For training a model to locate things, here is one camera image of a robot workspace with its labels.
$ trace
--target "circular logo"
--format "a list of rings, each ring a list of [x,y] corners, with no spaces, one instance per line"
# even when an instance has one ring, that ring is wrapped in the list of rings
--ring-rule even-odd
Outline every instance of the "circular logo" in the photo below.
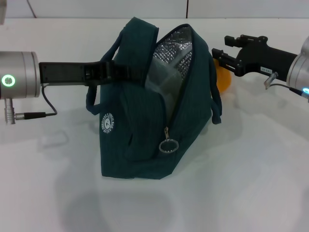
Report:
[[[104,133],[109,133],[114,128],[114,117],[111,113],[107,113],[104,115],[101,122],[102,130]]]
[[[12,75],[4,75],[2,77],[2,84],[7,87],[11,87],[15,84],[15,78]]]

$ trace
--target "black cable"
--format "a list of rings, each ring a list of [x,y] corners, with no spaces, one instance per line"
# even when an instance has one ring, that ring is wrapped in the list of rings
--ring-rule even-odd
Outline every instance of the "black cable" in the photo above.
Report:
[[[54,115],[57,115],[58,112],[57,110],[55,109],[55,107],[50,103],[50,101],[47,99],[46,95],[45,95],[45,89],[46,86],[42,86],[42,95],[45,99],[45,101],[47,102],[47,104],[53,109],[54,113],[50,113],[50,114],[46,114],[46,116],[54,116]]]
[[[285,88],[288,88],[291,92],[293,92],[293,93],[296,93],[297,95],[299,95],[299,96],[303,96],[303,91],[301,91],[301,90],[298,90],[298,89],[296,89],[296,88],[292,88],[292,87],[288,87],[288,86],[286,86],[286,85],[282,85],[282,84],[271,84],[269,87],[271,87],[271,86],[281,86],[281,87],[285,87]]]
[[[290,87],[283,85],[283,84],[271,84],[269,87],[271,87],[271,86],[282,86],[282,87],[285,87],[285,88],[290,88]]]
[[[32,9],[32,6],[31,6],[29,0],[27,0],[27,3],[28,3],[28,6],[29,6],[29,8],[30,8],[30,10],[31,10],[31,12],[32,12],[33,17],[34,17],[34,18],[37,18],[37,16],[35,15],[35,13],[34,13],[34,11],[33,11],[33,9]]]

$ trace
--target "silver foil lining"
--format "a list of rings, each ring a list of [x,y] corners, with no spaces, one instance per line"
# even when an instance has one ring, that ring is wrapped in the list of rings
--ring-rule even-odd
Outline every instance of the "silver foil lining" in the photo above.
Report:
[[[189,48],[190,46],[192,46],[191,28],[180,28],[156,47],[154,50],[154,57],[170,64],[173,63],[177,56],[181,55],[183,50]],[[182,75],[182,79],[184,79],[187,75],[191,58],[192,51],[186,54],[186,56],[175,65],[175,68]]]

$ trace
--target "zipper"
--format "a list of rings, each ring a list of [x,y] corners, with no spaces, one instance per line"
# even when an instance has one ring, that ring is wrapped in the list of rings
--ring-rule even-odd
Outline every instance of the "zipper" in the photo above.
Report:
[[[182,25],[179,25],[178,27],[176,27],[175,29],[173,29],[172,31],[170,31],[166,36],[164,36],[159,42],[156,43],[156,48],[157,46],[162,42],[164,41],[168,36],[170,36],[172,33],[176,32],[178,29],[180,28],[183,28],[183,27],[190,27],[191,28],[191,39],[192,39],[192,58],[191,58],[191,62],[190,62],[190,65],[189,65],[189,70],[188,70],[188,73],[187,73],[187,77],[190,76],[190,73],[191,73],[191,69],[192,69],[192,64],[194,63],[194,36],[193,36],[193,29],[192,27],[189,25],[189,24],[182,24]],[[165,139],[163,138],[163,141],[160,143],[159,145],[159,150],[162,151],[162,152],[165,152],[161,149],[161,145],[166,142],[166,141],[173,141],[177,147],[176,149],[174,149],[172,152],[176,151],[179,147],[178,145],[178,142],[176,140],[173,140],[173,139],[170,139],[169,138],[169,129],[171,128],[174,120],[175,120],[175,116],[179,110],[179,105],[180,105],[180,102],[183,98],[183,89],[184,89],[184,86],[187,84],[188,82],[188,79],[189,78],[185,78],[185,80],[183,81],[181,87],[180,87],[180,90],[179,90],[179,94],[178,94],[178,97],[176,99],[176,103],[175,103],[175,106],[174,106],[174,109],[172,111],[172,116],[169,120],[169,122],[166,124],[165,128],[164,128],[164,135],[165,135]]]

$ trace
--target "bag handle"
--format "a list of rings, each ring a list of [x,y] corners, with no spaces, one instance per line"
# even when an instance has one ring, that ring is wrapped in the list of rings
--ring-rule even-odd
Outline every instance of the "bag handle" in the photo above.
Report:
[[[210,88],[211,88],[211,110],[212,110],[212,123],[221,123],[220,116],[222,115],[222,102],[220,98],[220,92],[217,87],[217,72],[213,63],[212,56],[209,54],[209,67],[210,67]]]
[[[120,46],[120,42],[122,39],[122,33],[119,34],[117,40],[112,45],[112,47],[105,53],[102,57],[101,61],[111,61],[117,51],[118,47]],[[92,113],[93,115],[97,115],[101,112],[102,104],[96,104],[95,100],[97,96],[97,86],[89,86],[87,96],[86,96],[86,109]]]

